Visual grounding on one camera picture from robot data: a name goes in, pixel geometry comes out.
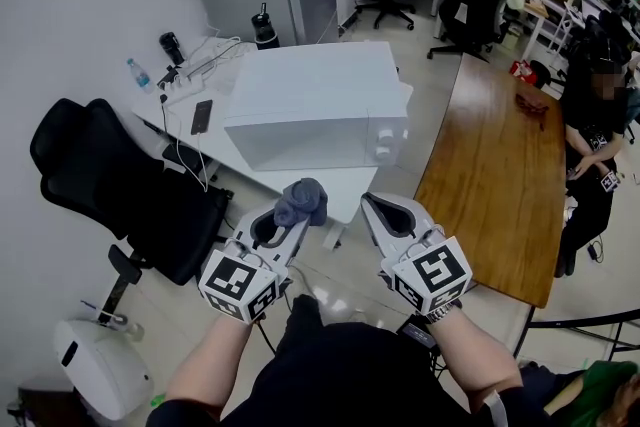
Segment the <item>white power strip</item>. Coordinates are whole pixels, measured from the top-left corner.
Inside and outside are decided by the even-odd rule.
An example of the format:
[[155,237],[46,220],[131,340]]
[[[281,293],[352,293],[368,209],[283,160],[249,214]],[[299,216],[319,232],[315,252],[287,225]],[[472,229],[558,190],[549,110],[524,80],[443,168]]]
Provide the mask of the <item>white power strip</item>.
[[195,75],[190,80],[178,76],[173,84],[165,90],[160,89],[160,94],[166,94],[168,101],[166,104],[177,103],[190,96],[199,94],[205,89],[202,75]]

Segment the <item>grey cloth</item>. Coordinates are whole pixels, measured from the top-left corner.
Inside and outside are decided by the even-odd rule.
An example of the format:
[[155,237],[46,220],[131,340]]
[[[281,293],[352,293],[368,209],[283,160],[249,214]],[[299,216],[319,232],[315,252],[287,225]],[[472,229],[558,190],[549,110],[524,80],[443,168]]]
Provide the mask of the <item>grey cloth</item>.
[[328,214],[328,195],[313,178],[302,178],[286,187],[274,205],[274,223],[289,228],[303,221],[323,226]]

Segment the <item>person's right forearm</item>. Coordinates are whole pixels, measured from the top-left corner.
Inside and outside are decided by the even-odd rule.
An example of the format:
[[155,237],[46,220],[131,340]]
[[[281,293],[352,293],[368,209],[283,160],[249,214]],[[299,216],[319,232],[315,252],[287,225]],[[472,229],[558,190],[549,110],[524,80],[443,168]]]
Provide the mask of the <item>person's right forearm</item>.
[[429,326],[429,331],[473,412],[493,392],[523,387],[519,368],[508,349],[461,309],[452,307]]

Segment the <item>black smartphone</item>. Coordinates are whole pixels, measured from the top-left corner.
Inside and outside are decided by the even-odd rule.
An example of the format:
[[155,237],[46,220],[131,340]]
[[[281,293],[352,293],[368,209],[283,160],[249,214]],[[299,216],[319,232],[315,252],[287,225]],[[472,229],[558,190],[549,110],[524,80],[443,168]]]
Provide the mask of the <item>black smartphone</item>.
[[211,99],[196,104],[191,126],[192,135],[200,135],[208,131],[213,105],[214,102]]

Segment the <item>clear plastic water bottle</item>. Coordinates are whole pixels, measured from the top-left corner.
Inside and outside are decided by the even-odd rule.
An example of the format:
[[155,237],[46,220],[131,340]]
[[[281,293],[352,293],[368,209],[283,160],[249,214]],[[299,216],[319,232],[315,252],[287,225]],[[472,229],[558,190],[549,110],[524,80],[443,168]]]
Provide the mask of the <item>clear plastic water bottle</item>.
[[137,86],[145,93],[152,94],[154,83],[149,74],[133,58],[129,58],[126,64]]

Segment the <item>white box appliance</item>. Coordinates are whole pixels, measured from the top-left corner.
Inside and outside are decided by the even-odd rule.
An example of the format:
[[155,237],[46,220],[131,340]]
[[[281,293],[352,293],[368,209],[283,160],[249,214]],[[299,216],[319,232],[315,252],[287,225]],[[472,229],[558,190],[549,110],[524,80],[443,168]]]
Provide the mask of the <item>white box appliance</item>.
[[384,41],[260,50],[242,59],[223,126],[255,171],[389,166],[410,96]]

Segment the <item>white folding rack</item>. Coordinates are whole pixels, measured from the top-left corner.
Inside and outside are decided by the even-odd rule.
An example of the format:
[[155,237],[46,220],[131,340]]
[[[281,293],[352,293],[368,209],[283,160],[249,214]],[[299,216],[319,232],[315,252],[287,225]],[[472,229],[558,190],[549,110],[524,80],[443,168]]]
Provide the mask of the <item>white folding rack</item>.
[[571,30],[574,27],[583,29],[585,27],[584,16],[582,11],[573,6],[570,2],[564,2],[564,14],[559,24],[556,26],[555,32],[549,38],[547,52],[554,58],[557,58],[561,49],[567,43]]

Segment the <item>person's black shirt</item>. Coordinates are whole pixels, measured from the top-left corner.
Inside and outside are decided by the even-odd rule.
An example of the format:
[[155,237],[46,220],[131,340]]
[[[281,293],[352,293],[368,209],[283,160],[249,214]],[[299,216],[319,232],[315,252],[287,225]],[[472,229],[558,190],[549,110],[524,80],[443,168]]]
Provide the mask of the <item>person's black shirt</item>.
[[551,427],[524,386],[493,392],[475,412],[461,406],[417,347],[362,322],[324,324],[306,294],[249,397],[227,404],[215,420],[195,403],[165,399],[145,427]]

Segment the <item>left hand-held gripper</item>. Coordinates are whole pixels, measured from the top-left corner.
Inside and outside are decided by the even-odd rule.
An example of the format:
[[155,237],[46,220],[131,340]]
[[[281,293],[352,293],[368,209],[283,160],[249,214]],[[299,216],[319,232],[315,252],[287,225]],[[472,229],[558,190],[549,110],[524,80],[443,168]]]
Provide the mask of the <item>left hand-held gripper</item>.
[[[276,226],[274,207],[245,214],[233,238],[214,250],[198,283],[201,295],[218,312],[245,324],[256,321],[287,287],[288,266],[309,228],[306,219],[290,227]],[[256,249],[267,249],[267,255]]]

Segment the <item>black metal stand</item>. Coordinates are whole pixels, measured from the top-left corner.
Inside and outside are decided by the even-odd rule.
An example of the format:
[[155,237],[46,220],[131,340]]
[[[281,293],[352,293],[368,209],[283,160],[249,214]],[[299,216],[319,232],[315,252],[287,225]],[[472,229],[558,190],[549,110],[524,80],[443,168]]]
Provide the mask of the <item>black metal stand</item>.
[[[534,315],[536,311],[537,308],[535,306],[531,306],[529,308],[525,323],[513,351],[514,357],[519,355],[528,333],[534,329],[565,330],[600,342],[606,342],[610,345],[608,353],[609,361],[611,361],[613,356],[618,353],[640,351],[640,343],[625,342],[621,339],[622,331],[625,326],[632,326],[640,330],[640,309],[596,317],[568,320],[535,320]],[[589,331],[589,328],[602,326],[614,327],[614,336],[604,336],[594,331]]]

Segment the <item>metal wristwatch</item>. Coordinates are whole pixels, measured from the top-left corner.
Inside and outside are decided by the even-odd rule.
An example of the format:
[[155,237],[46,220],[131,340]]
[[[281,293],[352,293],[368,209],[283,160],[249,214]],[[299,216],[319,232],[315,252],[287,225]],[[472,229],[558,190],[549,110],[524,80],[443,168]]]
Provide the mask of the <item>metal wristwatch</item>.
[[436,309],[428,312],[425,315],[425,322],[428,325],[432,325],[435,324],[439,321],[441,321],[452,309],[454,308],[458,308],[460,309],[462,307],[462,303],[460,300],[453,300],[447,304],[444,304],[440,307],[437,307]]

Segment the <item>small black travel mug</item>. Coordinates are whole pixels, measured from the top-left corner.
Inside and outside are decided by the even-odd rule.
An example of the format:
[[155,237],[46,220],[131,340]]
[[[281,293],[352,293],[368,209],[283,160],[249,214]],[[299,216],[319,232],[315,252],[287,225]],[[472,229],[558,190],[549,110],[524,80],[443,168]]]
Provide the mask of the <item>small black travel mug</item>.
[[159,37],[159,44],[174,66],[178,67],[184,63],[185,58],[180,43],[173,32],[163,33]]

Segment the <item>black padded office chair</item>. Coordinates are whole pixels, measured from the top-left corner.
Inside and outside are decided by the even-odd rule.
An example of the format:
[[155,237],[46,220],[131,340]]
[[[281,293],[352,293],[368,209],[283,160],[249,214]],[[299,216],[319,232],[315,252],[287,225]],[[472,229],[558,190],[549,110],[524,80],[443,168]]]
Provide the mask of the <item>black padded office chair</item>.
[[202,273],[233,197],[165,166],[129,135],[104,99],[82,106],[58,100],[30,143],[50,203],[107,228],[131,247],[112,245],[108,258],[131,285],[147,269],[184,286]]

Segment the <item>black recorder box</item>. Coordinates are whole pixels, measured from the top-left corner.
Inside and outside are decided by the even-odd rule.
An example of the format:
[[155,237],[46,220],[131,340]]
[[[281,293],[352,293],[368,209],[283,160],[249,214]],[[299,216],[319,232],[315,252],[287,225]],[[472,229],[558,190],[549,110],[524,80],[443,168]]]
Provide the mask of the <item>black recorder box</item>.
[[405,339],[413,340],[427,350],[432,350],[437,346],[436,341],[428,331],[427,324],[419,318],[410,317],[398,328],[396,333]]

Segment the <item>wooden table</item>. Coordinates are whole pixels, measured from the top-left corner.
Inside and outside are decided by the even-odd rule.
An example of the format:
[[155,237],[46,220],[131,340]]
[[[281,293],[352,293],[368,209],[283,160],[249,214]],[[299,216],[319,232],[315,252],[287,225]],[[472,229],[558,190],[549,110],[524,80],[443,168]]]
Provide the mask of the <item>wooden table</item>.
[[559,102],[464,55],[415,198],[457,238],[477,283],[545,308],[563,229]]

